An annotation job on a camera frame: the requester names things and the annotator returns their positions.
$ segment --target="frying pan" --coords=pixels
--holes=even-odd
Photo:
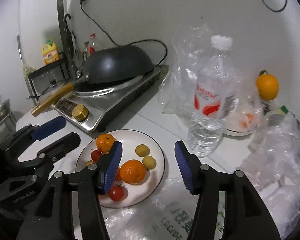
[[[143,75],[153,68],[149,56],[136,46],[128,45],[96,51],[84,63],[82,77],[61,87],[32,109],[31,113],[37,117],[81,83],[96,85],[120,81]]]

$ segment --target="stainless steel stove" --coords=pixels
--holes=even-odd
[[[159,79],[162,70],[162,66],[156,66],[145,75],[106,85],[82,84],[53,108],[86,133],[95,129],[103,132],[109,122]]]

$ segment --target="stove knob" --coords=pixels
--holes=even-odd
[[[86,119],[88,114],[89,111],[83,104],[77,105],[72,110],[72,116],[79,122],[82,122],[84,119]]]

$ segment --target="screw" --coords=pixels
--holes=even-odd
[[[32,175],[32,176],[31,176],[31,181],[32,181],[32,182],[35,182],[36,180],[37,180],[37,176],[36,176],[36,175]]]
[[[60,178],[62,176],[62,171],[56,171],[53,176],[55,176],[56,178]]]
[[[92,164],[90,164],[90,165],[88,166],[88,169],[91,170],[91,171],[95,170],[96,168],[97,168],[97,165],[94,164],[94,163],[92,163]]]
[[[243,175],[244,175],[244,173],[242,171],[236,171],[235,174],[236,174],[236,176],[238,176],[240,178],[243,177]]]
[[[203,171],[207,171],[208,169],[210,169],[210,166],[207,165],[207,164],[201,164],[200,169],[203,170]]]

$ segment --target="wok handle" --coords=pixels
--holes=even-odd
[[[81,78],[78,78],[73,83],[68,83],[61,87],[55,94],[49,96],[43,103],[40,105],[37,105],[34,109],[32,109],[31,113],[34,117],[37,117],[39,114],[41,114],[45,109],[47,109],[49,106],[55,104],[58,102],[60,98],[74,90],[76,86],[79,84],[88,81],[89,80],[89,74],[85,73]]]

